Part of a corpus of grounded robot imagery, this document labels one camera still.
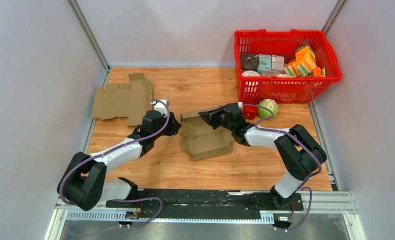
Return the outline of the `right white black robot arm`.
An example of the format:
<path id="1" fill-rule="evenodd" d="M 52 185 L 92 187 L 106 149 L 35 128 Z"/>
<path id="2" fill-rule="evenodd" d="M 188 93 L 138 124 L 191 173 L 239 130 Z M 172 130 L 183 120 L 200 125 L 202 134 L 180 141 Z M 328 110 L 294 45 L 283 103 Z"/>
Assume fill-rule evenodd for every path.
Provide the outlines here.
<path id="1" fill-rule="evenodd" d="M 270 202 L 282 210 L 291 197 L 311 177 L 322 171 L 327 154 L 303 125 L 291 128 L 261 127 L 258 122 L 248 122 L 241 102 L 199 112 L 199 116 L 214 130 L 223 127 L 231 132 L 234 140 L 247 147 L 276 149 L 286 167 L 282 178 L 270 190 Z"/>

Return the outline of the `brown cardboard paper box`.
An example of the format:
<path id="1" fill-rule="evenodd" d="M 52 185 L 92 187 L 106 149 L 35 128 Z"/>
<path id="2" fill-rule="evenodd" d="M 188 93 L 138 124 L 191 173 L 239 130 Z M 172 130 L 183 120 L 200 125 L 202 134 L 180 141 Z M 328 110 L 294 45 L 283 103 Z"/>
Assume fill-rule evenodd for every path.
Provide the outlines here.
<path id="1" fill-rule="evenodd" d="M 190 112 L 181 117 L 181 150 L 188 153 L 193 161 L 229 154 L 233 151 L 233 137 L 225 128 L 213 129 L 199 115 L 220 108 L 213 106 Z"/>

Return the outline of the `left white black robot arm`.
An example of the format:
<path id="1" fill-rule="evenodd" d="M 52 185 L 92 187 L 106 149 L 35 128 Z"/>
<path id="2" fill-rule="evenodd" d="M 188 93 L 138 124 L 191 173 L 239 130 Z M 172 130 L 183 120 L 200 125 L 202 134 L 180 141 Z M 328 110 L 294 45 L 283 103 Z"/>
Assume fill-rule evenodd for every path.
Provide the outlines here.
<path id="1" fill-rule="evenodd" d="M 139 195 L 133 189 L 137 186 L 123 177 L 106 180 L 106 175 L 122 164 L 144 156 L 159 137 L 175 136 L 180 128 L 173 112 L 147 111 L 142 124 L 122 142 L 100 152 L 74 154 L 56 192 L 66 204 L 84 211 L 91 210 L 99 202 L 115 200 L 127 208 L 135 206 Z"/>

